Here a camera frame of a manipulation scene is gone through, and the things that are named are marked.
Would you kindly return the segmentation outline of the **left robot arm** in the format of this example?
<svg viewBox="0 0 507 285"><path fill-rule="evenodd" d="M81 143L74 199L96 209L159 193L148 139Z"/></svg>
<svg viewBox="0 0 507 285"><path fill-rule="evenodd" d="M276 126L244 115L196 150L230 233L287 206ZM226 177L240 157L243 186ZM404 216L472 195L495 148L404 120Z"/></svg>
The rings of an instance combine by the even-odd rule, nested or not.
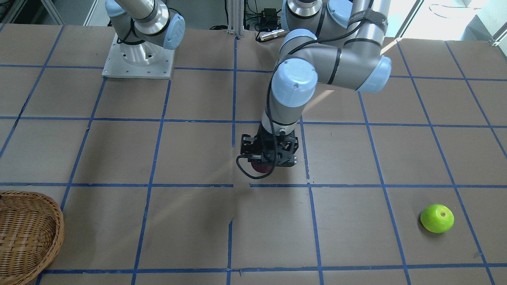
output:
<svg viewBox="0 0 507 285"><path fill-rule="evenodd" d="M291 167L299 147L295 127L317 84L377 93L392 70L381 54L389 0L286 0L281 23L288 30L254 136L242 135L240 157L259 173Z"/></svg>

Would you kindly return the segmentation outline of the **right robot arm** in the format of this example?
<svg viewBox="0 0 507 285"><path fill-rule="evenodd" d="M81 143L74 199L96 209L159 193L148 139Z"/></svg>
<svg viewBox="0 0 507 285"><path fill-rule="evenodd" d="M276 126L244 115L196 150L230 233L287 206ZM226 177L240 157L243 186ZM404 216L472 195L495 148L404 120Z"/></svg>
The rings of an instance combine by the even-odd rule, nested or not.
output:
<svg viewBox="0 0 507 285"><path fill-rule="evenodd" d="M107 0L107 16L119 44L151 43L175 50L185 34L185 20L162 0Z"/></svg>

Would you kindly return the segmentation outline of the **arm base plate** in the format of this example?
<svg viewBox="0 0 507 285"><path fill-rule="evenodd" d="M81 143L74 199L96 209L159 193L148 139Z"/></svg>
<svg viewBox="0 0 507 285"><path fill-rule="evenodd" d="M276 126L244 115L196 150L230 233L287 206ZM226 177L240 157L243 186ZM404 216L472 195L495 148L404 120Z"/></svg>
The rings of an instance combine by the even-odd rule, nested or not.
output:
<svg viewBox="0 0 507 285"><path fill-rule="evenodd" d="M175 57L174 50L167 50L152 43L139 45L119 44L114 35L103 67L102 76L114 79L170 79Z"/></svg>

